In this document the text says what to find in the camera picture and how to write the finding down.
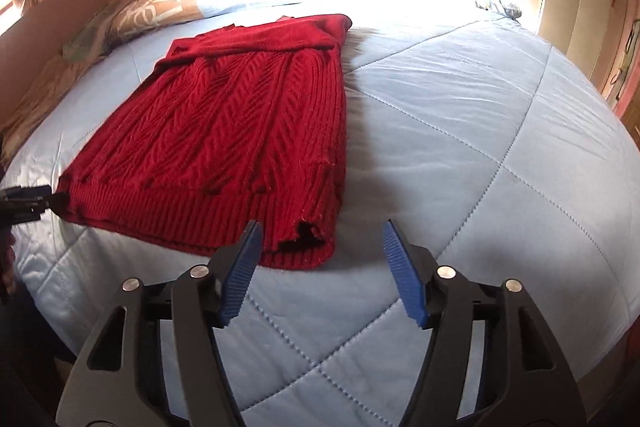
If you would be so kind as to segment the person's left hand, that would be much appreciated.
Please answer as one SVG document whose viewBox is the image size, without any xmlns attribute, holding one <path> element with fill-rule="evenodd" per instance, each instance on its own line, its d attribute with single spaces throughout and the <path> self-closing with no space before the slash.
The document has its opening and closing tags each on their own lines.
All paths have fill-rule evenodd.
<svg viewBox="0 0 640 427">
<path fill-rule="evenodd" d="M 15 291 L 15 237 L 10 229 L 1 231 L 1 283 L 8 295 Z"/>
</svg>

